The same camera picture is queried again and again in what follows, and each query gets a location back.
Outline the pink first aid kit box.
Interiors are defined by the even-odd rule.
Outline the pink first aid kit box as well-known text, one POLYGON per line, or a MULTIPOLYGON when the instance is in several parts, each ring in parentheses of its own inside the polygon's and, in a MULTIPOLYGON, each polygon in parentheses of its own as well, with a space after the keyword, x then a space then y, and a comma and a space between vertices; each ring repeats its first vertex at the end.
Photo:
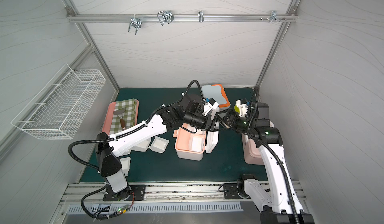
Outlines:
POLYGON ((242 145, 244 151, 244 160, 250 165, 264 165, 261 153, 258 149, 261 144, 255 143, 247 134, 242 134, 242 145))

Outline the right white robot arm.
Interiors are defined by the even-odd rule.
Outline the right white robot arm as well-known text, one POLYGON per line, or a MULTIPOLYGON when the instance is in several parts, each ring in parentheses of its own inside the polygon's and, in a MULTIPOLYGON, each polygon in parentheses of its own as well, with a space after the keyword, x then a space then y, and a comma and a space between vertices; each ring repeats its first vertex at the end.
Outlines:
POLYGON ((260 212, 262 224, 313 224, 313 216, 303 208, 287 168, 283 140, 279 129, 270 119, 260 118, 260 111, 248 108, 241 115, 228 110, 224 124, 237 133, 245 134, 254 141, 261 154, 269 181, 270 191, 261 187, 258 180, 243 175, 238 187, 260 212))

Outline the peach kit tray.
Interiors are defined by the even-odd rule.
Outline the peach kit tray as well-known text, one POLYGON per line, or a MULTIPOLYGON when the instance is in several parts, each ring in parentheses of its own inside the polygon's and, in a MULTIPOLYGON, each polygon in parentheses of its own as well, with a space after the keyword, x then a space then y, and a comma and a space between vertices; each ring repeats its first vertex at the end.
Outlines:
POLYGON ((191 135, 204 135, 206 143, 206 132, 198 130, 189 124, 183 124, 182 127, 175 130, 173 134, 173 137, 176 138, 175 148, 177 151, 195 153, 189 150, 191 135))

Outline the blue orange first aid kit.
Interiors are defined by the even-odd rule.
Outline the blue orange first aid kit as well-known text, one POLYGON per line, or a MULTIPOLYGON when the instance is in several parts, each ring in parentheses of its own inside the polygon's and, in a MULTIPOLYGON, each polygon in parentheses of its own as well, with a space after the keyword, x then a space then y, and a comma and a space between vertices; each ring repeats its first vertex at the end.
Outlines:
POLYGON ((225 89, 221 84, 205 85, 202 86, 204 98, 214 99, 218 104, 220 110, 228 109, 231 103, 226 95, 225 89))

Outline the white peach first aid kit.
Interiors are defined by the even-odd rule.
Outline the white peach first aid kit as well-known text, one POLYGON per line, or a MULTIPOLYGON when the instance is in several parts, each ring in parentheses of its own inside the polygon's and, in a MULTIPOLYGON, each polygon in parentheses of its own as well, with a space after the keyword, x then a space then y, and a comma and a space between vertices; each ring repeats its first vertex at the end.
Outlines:
POLYGON ((182 126, 175 130, 175 150, 180 159, 200 161, 204 153, 211 153, 219 142, 216 111, 206 115, 187 113, 182 126))

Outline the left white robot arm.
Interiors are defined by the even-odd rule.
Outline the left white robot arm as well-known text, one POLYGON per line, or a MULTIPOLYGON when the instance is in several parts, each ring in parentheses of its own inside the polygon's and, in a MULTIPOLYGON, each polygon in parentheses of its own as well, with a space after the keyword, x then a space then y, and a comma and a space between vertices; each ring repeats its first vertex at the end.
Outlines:
POLYGON ((215 116, 218 111, 219 104, 214 99, 206 102, 197 95, 185 94, 178 102, 156 109, 146 121, 127 130, 110 136, 101 133, 95 141, 72 143, 69 154, 85 165, 86 162, 74 154, 73 147, 80 144, 98 144, 99 164, 95 168, 106 179, 112 192, 118 194, 128 188, 120 156, 143 141, 169 131, 176 131, 177 146, 183 157, 194 153, 197 144, 203 145, 203 153, 211 153, 219 138, 215 116))

